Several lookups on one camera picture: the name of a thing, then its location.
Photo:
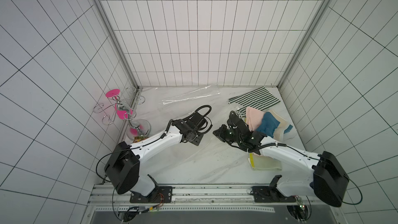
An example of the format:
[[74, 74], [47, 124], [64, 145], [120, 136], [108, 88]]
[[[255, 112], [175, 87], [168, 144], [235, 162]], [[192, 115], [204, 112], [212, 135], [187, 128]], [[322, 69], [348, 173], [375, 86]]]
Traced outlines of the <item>clear plastic vacuum bag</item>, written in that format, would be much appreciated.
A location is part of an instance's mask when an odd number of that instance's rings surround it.
[[213, 135], [238, 108], [228, 99], [251, 91], [239, 87], [155, 88], [140, 116], [152, 124], [150, 151], [140, 164], [140, 175], [159, 177], [163, 183], [205, 181], [222, 165], [239, 164], [246, 156]]

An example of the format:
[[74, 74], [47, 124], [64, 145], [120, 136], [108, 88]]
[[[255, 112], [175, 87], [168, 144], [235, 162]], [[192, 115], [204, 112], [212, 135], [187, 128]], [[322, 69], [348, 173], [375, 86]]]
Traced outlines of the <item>blue and beige towel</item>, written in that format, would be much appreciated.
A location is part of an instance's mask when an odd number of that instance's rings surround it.
[[284, 135], [292, 130], [293, 126], [284, 118], [280, 117], [275, 111], [267, 111], [259, 125], [257, 132], [261, 132], [278, 142], [284, 140]]

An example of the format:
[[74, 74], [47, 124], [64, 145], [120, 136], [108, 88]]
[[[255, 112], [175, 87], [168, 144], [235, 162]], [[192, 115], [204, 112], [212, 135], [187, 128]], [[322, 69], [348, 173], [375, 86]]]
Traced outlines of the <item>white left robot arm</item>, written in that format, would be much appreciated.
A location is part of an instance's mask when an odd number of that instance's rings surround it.
[[208, 114], [194, 112], [182, 119], [171, 119], [161, 133], [131, 145], [126, 142], [118, 144], [107, 155], [109, 160], [104, 168], [116, 193], [122, 195], [132, 192], [147, 198], [157, 196], [160, 186], [152, 176], [141, 170], [141, 165], [163, 150], [180, 143], [198, 146], [212, 128]]

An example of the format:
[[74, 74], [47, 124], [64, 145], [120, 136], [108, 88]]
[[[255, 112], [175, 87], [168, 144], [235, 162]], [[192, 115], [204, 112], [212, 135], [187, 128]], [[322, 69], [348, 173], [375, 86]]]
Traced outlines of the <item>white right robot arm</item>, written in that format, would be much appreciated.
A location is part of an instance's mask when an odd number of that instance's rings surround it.
[[342, 206], [350, 178], [332, 153], [300, 150], [265, 133], [251, 131], [235, 111], [213, 134], [233, 148], [276, 159], [295, 169], [293, 176], [274, 176], [266, 190], [272, 200], [308, 196], [329, 206]]

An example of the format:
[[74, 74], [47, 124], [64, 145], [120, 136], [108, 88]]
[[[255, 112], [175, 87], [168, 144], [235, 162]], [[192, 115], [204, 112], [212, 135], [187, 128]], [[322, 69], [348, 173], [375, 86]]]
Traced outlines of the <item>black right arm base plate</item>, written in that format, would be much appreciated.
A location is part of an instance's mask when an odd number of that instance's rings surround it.
[[276, 175], [268, 186], [253, 186], [250, 194], [255, 203], [295, 203], [294, 196], [286, 197], [277, 189], [277, 183], [282, 175]]

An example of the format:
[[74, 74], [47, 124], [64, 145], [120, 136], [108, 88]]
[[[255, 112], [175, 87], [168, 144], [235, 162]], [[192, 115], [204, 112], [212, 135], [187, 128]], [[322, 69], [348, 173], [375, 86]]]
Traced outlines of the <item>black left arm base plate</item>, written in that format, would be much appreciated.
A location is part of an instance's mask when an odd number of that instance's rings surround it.
[[155, 189], [147, 196], [140, 193], [132, 192], [130, 203], [171, 203], [173, 196], [173, 187], [156, 186]]

